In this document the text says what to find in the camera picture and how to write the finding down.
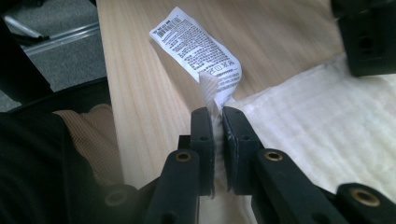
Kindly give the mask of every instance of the pine wood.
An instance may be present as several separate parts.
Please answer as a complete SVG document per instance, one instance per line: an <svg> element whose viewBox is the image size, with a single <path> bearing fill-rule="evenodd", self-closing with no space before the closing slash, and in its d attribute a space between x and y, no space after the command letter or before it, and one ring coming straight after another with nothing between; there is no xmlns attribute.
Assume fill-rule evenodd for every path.
<svg viewBox="0 0 396 224"><path fill-rule="evenodd" d="M242 99L342 52L328 0L97 0L125 181L138 188L161 173L198 84L150 40L174 7L195 18L242 64Z"/></svg>

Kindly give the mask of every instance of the white fabric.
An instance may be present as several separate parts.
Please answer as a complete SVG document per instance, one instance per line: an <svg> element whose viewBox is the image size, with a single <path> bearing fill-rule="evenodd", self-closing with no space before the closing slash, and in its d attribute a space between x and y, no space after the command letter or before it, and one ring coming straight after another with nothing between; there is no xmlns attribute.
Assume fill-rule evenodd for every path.
<svg viewBox="0 0 396 224"><path fill-rule="evenodd" d="M343 54L230 106L314 184L362 183L395 202L395 99L395 75L353 77Z"/></svg>

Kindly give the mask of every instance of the white label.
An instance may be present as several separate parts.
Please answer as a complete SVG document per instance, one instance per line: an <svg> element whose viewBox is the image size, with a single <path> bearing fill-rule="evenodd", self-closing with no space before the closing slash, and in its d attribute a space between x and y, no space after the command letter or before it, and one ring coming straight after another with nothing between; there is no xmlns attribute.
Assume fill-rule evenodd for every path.
<svg viewBox="0 0 396 224"><path fill-rule="evenodd" d="M241 64L230 51L180 8L173 9L149 35L197 82L202 72L219 79L215 96L219 111L232 98L231 95L242 76Z"/></svg>

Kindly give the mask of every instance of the gray surface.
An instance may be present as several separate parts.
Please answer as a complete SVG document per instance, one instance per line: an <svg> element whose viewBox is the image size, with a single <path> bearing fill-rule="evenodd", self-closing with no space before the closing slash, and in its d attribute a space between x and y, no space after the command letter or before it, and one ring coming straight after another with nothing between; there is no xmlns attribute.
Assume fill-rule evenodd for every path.
<svg viewBox="0 0 396 224"><path fill-rule="evenodd" d="M43 7L16 6L7 15L43 35L56 35L98 21L96 7L88 0L47 0ZM106 75L99 34L38 53L31 60L54 91ZM18 105L0 92L0 111Z"/></svg>

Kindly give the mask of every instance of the clamp jaw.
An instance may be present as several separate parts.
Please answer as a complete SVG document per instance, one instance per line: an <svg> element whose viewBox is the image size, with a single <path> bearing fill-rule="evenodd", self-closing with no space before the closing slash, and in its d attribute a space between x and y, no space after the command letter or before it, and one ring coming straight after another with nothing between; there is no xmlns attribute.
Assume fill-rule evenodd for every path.
<svg viewBox="0 0 396 224"><path fill-rule="evenodd" d="M331 2L352 75L396 73L396 1Z"/></svg>
<svg viewBox="0 0 396 224"><path fill-rule="evenodd" d="M391 224L396 204L361 184L335 195L315 186L280 150L265 148L244 113L223 108L228 190L251 195L260 224ZM206 108L191 114L191 135L179 137L161 176L136 192L128 223L198 223L199 197L214 193L215 142Z"/></svg>

